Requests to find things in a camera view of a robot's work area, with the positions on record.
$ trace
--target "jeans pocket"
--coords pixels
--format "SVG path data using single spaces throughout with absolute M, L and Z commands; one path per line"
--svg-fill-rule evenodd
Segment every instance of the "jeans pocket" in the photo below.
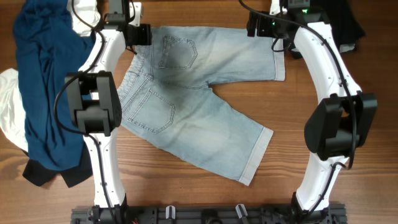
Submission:
M 159 68 L 188 69 L 198 56 L 193 40 L 163 36 L 163 54 Z
M 175 105 L 151 89 L 128 117 L 128 121 L 158 134 L 173 123 Z

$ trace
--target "wooden table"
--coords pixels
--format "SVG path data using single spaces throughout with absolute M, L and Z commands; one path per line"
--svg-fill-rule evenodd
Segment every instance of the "wooden table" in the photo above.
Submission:
M 268 9 L 270 0 L 249 1 Z M 0 0 L 0 70 L 17 68 L 12 36 L 23 0 Z M 331 200 L 345 203 L 349 223 L 398 222 L 398 8 L 397 1 L 352 0 L 366 31 L 359 49 L 343 56 L 348 70 L 379 110 L 366 144 L 357 150 L 354 169 L 342 171 Z M 145 1 L 145 23 L 153 26 L 244 28 L 248 12 L 235 0 Z M 124 52 L 115 72 L 117 86 L 132 60 Z M 284 82 L 213 86 L 233 108 L 273 129 L 274 136 L 249 187 L 181 161 L 124 128 L 118 136 L 119 168 L 130 205 L 260 205 L 289 203 L 300 185 L 309 151 L 303 127 L 317 106 L 303 60 L 286 56 Z M 22 176 L 28 158 L 0 134 L 0 223 L 69 223 L 71 209 L 91 206 L 93 179 L 68 189 L 57 176 L 36 187 Z

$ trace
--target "denim shorts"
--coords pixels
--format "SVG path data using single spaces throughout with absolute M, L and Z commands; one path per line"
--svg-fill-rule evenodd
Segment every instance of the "denim shorts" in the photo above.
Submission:
M 284 55 L 245 29 L 158 27 L 136 46 L 118 89 L 122 125 L 184 161 L 249 185 L 273 131 L 230 107 L 209 85 L 283 80 Z M 278 42 L 275 49 L 281 49 Z

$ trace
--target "white fabric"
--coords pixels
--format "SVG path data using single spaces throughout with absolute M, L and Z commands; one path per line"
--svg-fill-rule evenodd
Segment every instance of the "white fabric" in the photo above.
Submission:
M 101 18 L 96 5 L 96 0 L 75 0 L 76 13 L 92 26 L 97 25 Z M 91 29 L 72 12 L 72 0 L 68 0 L 67 9 L 72 15 L 73 30 L 81 36 L 89 36 Z M 10 68 L 0 74 L 0 128 L 8 140 L 27 152 L 25 117 L 18 87 L 18 71 Z
M 12 143 L 27 151 L 25 116 L 18 72 L 10 68 L 0 74 L 0 128 Z
M 72 0 L 68 0 L 67 9 L 72 15 L 73 30 L 79 35 L 89 36 L 91 29 L 82 23 L 72 11 Z M 75 11 L 78 16 L 91 26 L 96 26 L 101 19 L 101 15 L 97 11 L 97 0 L 75 0 Z

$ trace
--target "blue garment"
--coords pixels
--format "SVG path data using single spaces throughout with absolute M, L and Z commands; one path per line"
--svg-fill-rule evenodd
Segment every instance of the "blue garment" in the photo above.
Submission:
M 51 170 L 76 167 L 83 137 L 56 124 L 53 105 L 66 74 L 84 64 L 93 40 L 72 30 L 67 0 L 27 0 L 15 21 L 14 37 L 29 157 Z M 66 127 L 76 129 L 66 92 L 58 103 L 58 117 Z
M 246 29 L 152 28 L 152 45 L 136 46 L 118 89 L 122 125 L 197 167 L 249 185 L 273 132 L 209 85 L 284 80 L 284 53 L 273 52 L 272 41 L 248 37 Z M 282 48 L 278 41 L 275 49 Z

